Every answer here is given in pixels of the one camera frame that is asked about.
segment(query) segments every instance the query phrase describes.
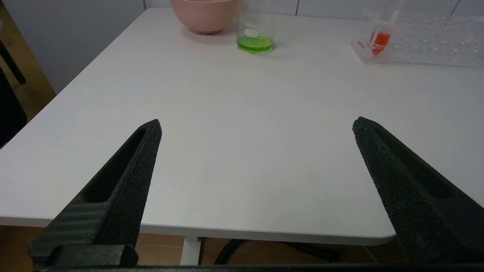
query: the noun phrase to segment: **pink bowl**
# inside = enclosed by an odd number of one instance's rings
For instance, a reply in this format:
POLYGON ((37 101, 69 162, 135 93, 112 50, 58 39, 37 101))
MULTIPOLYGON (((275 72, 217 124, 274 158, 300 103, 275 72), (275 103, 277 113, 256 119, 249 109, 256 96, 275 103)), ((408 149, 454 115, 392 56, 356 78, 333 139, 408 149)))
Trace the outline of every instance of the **pink bowl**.
POLYGON ((215 34, 227 27, 239 7, 239 0, 170 0, 175 15, 191 31, 215 34))

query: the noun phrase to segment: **red liquid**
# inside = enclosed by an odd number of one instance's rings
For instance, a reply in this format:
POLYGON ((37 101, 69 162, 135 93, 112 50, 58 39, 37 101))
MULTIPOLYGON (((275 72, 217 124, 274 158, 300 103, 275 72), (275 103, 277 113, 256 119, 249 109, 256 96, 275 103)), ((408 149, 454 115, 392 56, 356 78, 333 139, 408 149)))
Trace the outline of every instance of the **red liquid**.
MULTIPOLYGON (((373 40, 374 35, 375 35, 375 32, 373 32, 373 34, 371 34, 370 41, 373 40)), ((392 35, 389 34, 389 33, 384 33, 384 32, 378 33, 378 36, 375 40, 375 44, 371 47, 371 51, 373 52, 374 56, 377 56, 383 50, 385 50, 385 48, 388 45, 388 42, 390 41, 391 36, 392 35)))

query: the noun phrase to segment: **wall tile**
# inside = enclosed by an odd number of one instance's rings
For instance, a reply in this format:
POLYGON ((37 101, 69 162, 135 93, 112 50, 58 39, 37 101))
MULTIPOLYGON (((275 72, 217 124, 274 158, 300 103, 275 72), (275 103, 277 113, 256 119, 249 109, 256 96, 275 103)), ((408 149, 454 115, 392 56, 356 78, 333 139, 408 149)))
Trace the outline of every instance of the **wall tile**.
MULTIPOLYGON (((363 8, 380 10, 385 0, 300 0, 298 15, 364 19, 363 8)), ((407 0, 406 12, 450 14, 458 0, 407 0)))
POLYGON ((170 0, 145 0, 146 8, 171 8, 170 0))
POLYGON ((2 2, 55 93, 144 11, 143 0, 2 2))
POLYGON ((405 11, 450 15, 459 0, 407 0, 405 11))
MULTIPOLYGON (((243 4, 249 4, 250 3, 250 9, 249 11, 253 12, 260 12, 262 10, 261 7, 259 7, 262 3, 261 0, 242 0, 243 4)), ((298 0, 269 0, 277 3, 276 9, 278 14, 284 14, 284 15, 296 15, 296 10, 298 7, 298 0)))
POLYGON ((139 266, 180 265, 183 247, 137 244, 139 266))
POLYGON ((382 0, 300 0, 298 15, 343 19, 364 19, 363 8, 377 10, 382 0))
MULTIPOLYGON (((244 2, 252 1, 252 5, 254 7, 253 11, 257 12, 259 9, 257 8, 258 3, 262 2, 261 0, 242 0, 244 2)), ((296 10, 298 7, 298 0, 271 0, 277 3, 277 10, 279 14, 284 15, 296 15, 296 10)), ((145 0, 146 8, 153 8, 153 7, 171 7, 170 0, 145 0)))
POLYGON ((183 247, 184 236, 148 234, 140 233, 138 235, 139 244, 161 245, 161 246, 178 246, 183 247))
POLYGON ((461 0, 455 15, 484 16, 484 0, 461 0))

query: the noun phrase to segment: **white table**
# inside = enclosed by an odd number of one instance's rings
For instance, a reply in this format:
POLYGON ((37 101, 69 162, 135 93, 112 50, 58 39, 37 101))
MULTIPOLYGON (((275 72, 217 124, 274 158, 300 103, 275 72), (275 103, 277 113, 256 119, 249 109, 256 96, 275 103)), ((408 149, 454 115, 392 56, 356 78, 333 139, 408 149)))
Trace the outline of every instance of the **white table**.
POLYGON ((46 226, 155 118, 143 232, 387 242, 359 116, 483 205, 484 72, 363 64, 349 46, 358 24, 280 16, 277 49, 251 55, 233 27, 196 35, 148 9, 0 151, 0 224, 46 226))

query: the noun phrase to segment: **green liquid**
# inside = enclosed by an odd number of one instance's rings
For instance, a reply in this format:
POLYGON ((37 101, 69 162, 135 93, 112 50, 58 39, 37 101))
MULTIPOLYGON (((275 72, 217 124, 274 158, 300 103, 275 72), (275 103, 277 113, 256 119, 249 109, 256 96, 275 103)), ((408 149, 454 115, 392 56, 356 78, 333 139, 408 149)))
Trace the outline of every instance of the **green liquid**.
POLYGON ((249 53, 265 53, 272 50, 274 43, 271 38, 267 37, 247 37, 240 36, 237 38, 237 45, 240 49, 249 53))

